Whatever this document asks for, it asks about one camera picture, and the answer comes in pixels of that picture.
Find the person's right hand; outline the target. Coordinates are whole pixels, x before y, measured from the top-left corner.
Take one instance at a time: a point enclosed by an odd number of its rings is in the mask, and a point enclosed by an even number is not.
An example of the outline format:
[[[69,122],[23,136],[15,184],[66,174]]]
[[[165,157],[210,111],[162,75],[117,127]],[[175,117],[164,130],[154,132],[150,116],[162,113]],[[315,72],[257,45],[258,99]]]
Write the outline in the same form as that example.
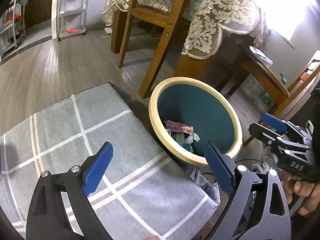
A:
[[[283,189],[288,204],[292,202],[293,194],[306,198],[305,202],[298,211],[298,213],[302,216],[306,216],[307,214],[315,211],[319,205],[319,184],[294,180],[291,174],[286,173],[284,177]]]

